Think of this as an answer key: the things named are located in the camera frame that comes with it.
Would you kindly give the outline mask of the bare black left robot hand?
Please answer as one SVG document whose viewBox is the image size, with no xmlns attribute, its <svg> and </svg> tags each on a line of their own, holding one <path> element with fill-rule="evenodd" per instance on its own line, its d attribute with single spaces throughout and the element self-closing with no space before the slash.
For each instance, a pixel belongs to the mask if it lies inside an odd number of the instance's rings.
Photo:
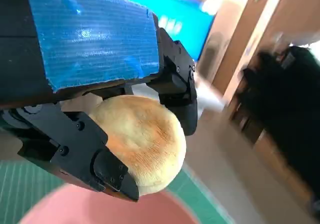
<svg viewBox="0 0 320 224">
<path fill-rule="evenodd" d="M 197 128 L 194 62 L 128 0 L 0 0 L 1 141 L 64 181 L 129 201 L 179 173 Z"/>
</svg>

